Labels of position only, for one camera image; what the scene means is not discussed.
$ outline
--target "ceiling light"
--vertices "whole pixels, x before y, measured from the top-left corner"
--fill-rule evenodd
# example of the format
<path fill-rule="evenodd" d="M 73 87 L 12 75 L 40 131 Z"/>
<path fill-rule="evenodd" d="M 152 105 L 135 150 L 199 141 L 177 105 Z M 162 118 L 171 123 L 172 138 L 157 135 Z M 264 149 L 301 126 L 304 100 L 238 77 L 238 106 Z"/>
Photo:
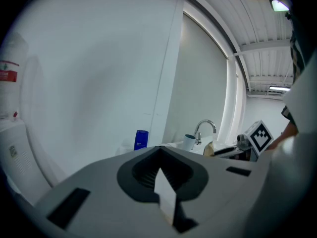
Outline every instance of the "ceiling light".
<path fill-rule="evenodd" d="M 289 11 L 289 8 L 278 0 L 271 0 L 270 2 L 274 11 Z"/>
<path fill-rule="evenodd" d="M 277 91 L 286 91 L 286 92 L 291 90 L 291 88 L 284 87 L 284 86 L 270 86 L 269 89 L 270 90 L 277 90 Z"/>

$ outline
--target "blue bottle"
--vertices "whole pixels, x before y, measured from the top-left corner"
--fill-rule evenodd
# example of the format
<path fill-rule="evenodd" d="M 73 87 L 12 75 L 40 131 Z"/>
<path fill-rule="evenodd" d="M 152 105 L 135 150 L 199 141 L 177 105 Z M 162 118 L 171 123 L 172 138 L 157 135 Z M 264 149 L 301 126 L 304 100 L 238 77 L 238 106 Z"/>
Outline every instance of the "blue bottle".
<path fill-rule="evenodd" d="M 146 130 L 137 130 L 134 141 L 134 150 L 146 148 L 148 145 L 149 132 Z"/>

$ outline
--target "ceiling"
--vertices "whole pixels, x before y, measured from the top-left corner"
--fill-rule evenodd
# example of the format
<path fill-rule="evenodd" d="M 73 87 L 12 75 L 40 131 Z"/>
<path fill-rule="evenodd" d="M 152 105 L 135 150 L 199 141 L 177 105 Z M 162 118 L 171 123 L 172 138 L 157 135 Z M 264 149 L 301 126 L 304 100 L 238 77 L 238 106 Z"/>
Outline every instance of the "ceiling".
<path fill-rule="evenodd" d="M 285 12 L 275 12 L 268 0 L 205 0 L 234 35 L 249 76 L 248 95 L 281 99 L 270 85 L 291 86 L 293 66 L 289 39 L 292 25 Z"/>

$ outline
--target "faucet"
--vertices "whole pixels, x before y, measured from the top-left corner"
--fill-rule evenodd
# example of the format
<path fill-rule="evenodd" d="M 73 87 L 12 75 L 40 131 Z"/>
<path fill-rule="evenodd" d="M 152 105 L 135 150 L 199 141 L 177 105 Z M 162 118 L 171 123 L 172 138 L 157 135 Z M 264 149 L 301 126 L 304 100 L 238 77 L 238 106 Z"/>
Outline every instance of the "faucet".
<path fill-rule="evenodd" d="M 216 130 L 217 130 L 217 128 L 216 128 L 216 125 L 212 122 L 212 121 L 210 121 L 210 120 L 202 120 L 202 121 L 200 121 L 198 124 L 197 124 L 197 126 L 196 126 L 196 129 L 195 129 L 195 132 L 194 132 L 194 137 L 196 138 L 196 141 L 195 141 L 195 144 L 196 145 L 200 145 L 201 143 L 202 143 L 202 140 L 201 140 L 201 134 L 200 134 L 200 132 L 198 132 L 198 130 L 199 130 L 199 127 L 200 127 L 200 125 L 202 125 L 203 123 L 209 123 L 211 126 L 212 126 L 212 132 L 215 134 L 216 133 Z"/>

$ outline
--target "white mug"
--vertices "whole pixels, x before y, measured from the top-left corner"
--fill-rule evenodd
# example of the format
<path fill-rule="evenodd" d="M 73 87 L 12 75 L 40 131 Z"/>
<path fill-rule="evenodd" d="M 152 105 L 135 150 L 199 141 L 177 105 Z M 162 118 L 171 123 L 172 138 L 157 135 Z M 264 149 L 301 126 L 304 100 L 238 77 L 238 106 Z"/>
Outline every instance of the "white mug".
<path fill-rule="evenodd" d="M 194 136 L 186 134 L 184 136 L 184 141 L 183 141 L 183 145 L 182 145 L 183 150 L 185 150 L 185 151 L 192 150 L 194 148 L 195 141 L 196 141 L 196 138 Z"/>

